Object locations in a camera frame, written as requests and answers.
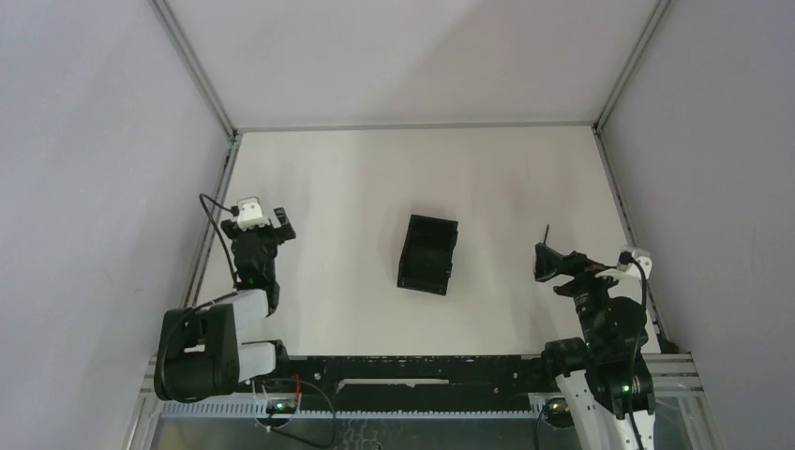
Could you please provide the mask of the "red handled screwdriver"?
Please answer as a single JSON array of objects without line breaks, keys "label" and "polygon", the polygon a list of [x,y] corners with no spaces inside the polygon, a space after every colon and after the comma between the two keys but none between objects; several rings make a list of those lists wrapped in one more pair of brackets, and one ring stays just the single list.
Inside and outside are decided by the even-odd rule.
[{"label": "red handled screwdriver", "polygon": [[548,279],[549,273],[554,265],[554,262],[550,261],[552,256],[550,255],[550,249],[547,245],[549,229],[550,225],[548,224],[545,228],[543,239],[534,246],[535,263],[533,275],[536,281]]}]

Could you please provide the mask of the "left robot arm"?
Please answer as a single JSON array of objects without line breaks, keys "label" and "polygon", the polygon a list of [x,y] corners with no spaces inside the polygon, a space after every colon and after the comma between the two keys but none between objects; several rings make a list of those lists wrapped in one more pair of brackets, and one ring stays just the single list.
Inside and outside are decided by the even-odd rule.
[{"label": "left robot arm", "polygon": [[154,389],[161,400],[194,403],[232,394],[257,377],[272,391],[286,388],[293,366],[278,339],[246,343],[241,332],[277,310],[278,248],[296,236],[284,208],[267,218],[252,199],[214,229],[232,266],[233,289],[201,305],[168,310],[155,362]]}]

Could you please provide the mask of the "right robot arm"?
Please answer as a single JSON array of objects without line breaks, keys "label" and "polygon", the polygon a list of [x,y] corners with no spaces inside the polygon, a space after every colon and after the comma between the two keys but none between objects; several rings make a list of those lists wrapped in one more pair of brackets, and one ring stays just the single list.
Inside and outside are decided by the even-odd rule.
[{"label": "right robot arm", "polygon": [[553,291],[572,300],[580,337],[546,343],[543,381],[559,390],[584,449],[652,449],[656,399],[641,354],[648,341],[648,251],[624,247],[605,264],[584,253],[535,245],[538,282],[559,276]]}]

